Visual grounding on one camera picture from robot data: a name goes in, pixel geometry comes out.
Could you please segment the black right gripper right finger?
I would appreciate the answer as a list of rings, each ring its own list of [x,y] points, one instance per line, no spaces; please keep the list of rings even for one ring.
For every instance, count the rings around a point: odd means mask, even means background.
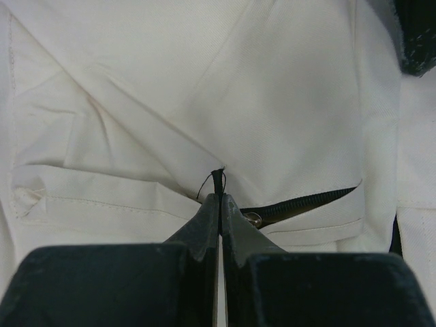
[[[221,202],[229,326],[434,326],[417,279],[390,253],[289,253]]]

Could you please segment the beige canvas backpack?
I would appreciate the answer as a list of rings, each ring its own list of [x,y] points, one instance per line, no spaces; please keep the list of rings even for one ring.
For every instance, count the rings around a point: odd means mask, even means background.
[[[289,253],[390,253],[435,320],[435,67],[389,1],[2,1],[1,301],[41,247],[162,243],[219,198]]]

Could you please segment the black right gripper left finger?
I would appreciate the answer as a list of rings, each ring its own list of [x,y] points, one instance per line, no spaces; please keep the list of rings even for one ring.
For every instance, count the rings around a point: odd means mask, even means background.
[[[219,198],[162,243],[41,247],[1,301],[2,326],[215,326]]]

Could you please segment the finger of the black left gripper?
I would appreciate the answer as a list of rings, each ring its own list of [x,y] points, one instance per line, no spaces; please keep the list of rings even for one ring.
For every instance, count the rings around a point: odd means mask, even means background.
[[[388,2],[404,74],[421,77],[435,67],[435,0]]]

